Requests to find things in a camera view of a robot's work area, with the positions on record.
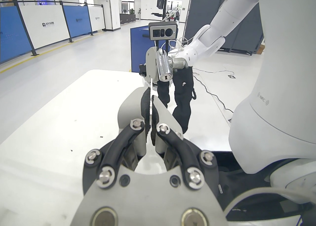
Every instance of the yellow floor line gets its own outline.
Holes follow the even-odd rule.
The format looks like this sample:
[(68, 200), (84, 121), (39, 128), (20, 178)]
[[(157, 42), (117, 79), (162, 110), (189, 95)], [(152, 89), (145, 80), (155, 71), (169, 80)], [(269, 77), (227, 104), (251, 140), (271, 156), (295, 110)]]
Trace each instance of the yellow floor line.
[(74, 41), (74, 42), (72, 42), (72, 43), (67, 43), (67, 44), (61, 45), (61, 46), (59, 46), (59, 47), (57, 47), (57, 48), (53, 48), (53, 49), (51, 49), (51, 50), (45, 51), (45, 52), (43, 52), (43, 53), (37, 55), (36, 57), (32, 57), (32, 56), (31, 56), (31, 57), (28, 58), (28, 59), (25, 59), (25, 60), (23, 60), (23, 61), (21, 61), (21, 62), (19, 62), (19, 63), (16, 63), (16, 64), (14, 64), (14, 65), (12, 65), (12, 66), (10, 66), (10, 67), (8, 67), (8, 68), (6, 68), (6, 69), (0, 71), (0, 74), (3, 73), (3, 72), (5, 72), (5, 71), (7, 71), (7, 70), (9, 70), (9, 69), (11, 69), (11, 68), (14, 68), (14, 67), (16, 67), (16, 66), (18, 66), (18, 65), (21, 65), (22, 63), (25, 63), (25, 62), (27, 62), (27, 61), (29, 61), (29, 60), (31, 60), (31, 59), (35, 59), (35, 58), (38, 58), (38, 57), (41, 56), (41, 55), (47, 54), (48, 52), (52, 52), (52, 51), (54, 51), (54, 50), (56, 50), (56, 49), (60, 49), (60, 48), (62, 48), (62, 47), (68, 46), (68, 45), (70, 45), (70, 44), (74, 44), (74, 43), (76, 43), (76, 42), (78, 42), (78, 41), (82, 41), (82, 40), (85, 40), (85, 39), (90, 38), (90, 37), (93, 37), (93, 36), (88, 36), (88, 37), (82, 38), (82, 39), (80, 39), (80, 40)]

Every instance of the blue partition panel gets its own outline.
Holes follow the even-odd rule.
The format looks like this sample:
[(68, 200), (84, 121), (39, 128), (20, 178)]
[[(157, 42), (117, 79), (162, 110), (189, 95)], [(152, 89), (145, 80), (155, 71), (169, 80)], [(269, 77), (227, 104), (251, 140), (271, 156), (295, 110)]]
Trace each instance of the blue partition panel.
[(0, 8), (0, 62), (31, 50), (16, 6)]
[(91, 32), (88, 6), (64, 6), (71, 37)]
[[(159, 41), (159, 46), (164, 44), (165, 41)], [(146, 52), (149, 48), (154, 47), (155, 42), (149, 39), (148, 26), (131, 28), (131, 71), (139, 72), (139, 65), (146, 62)]]

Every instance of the white tabletop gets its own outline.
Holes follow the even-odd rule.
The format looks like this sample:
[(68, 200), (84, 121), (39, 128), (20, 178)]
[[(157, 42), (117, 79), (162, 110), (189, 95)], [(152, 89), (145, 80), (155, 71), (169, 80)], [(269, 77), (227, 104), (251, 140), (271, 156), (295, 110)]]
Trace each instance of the white tabletop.
[[(83, 198), (86, 153), (118, 134), (117, 112), (143, 86), (137, 73), (92, 70), (62, 91), (0, 145), (0, 225), (68, 226)], [(202, 86), (185, 137), (200, 148), (230, 150), (229, 126)], [(169, 110), (175, 107), (171, 96)], [(137, 172), (165, 171), (148, 142)]]

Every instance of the black cable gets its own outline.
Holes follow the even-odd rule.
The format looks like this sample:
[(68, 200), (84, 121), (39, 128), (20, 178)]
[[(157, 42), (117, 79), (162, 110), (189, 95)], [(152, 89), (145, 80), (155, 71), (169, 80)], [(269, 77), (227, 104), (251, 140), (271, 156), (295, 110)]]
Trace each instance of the black cable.
[(205, 88), (205, 90), (206, 90), (207, 93), (209, 93), (210, 95), (213, 95), (213, 96), (216, 96), (216, 97), (217, 97), (218, 101), (220, 101), (220, 102), (223, 104), (225, 110), (229, 110), (230, 112), (234, 113), (234, 112), (231, 111), (229, 108), (226, 108), (225, 104), (218, 98), (217, 95), (210, 93), (210, 92), (207, 90), (206, 86), (202, 83), (201, 80), (199, 80), (196, 76), (193, 76), (193, 77), (195, 77), (195, 79), (201, 83), (201, 85)]
[(233, 75), (235, 75), (235, 72), (234, 72), (234, 71), (230, 71), (230, 70), (227, 70), (227, 69), (225, 69), (225, 70), (219, 70), (219, 71), (216, 71), (216, 72), (210, 72), (210, 71), (205, 71), (205, 70), (201, 70), (201, 69), (196, 69), (196, 70), (202, 71), (202, 72), (206, 72), (206, 73), (213, 73), (213, 74), (216, 74), (216, 73), (218, 73), (218, 72), (231, 72)]

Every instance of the white partition panel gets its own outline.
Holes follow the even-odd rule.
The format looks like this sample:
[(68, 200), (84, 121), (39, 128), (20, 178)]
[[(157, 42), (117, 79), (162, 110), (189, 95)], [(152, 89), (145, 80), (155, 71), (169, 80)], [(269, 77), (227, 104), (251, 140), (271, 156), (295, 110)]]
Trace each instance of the white partition panel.
[(104, 29), (104, 14), (102, 7), (88, 7), (92, 31)]
[(20, 9), (35, 49), (69, 39), (60, 5), (21, 6)]

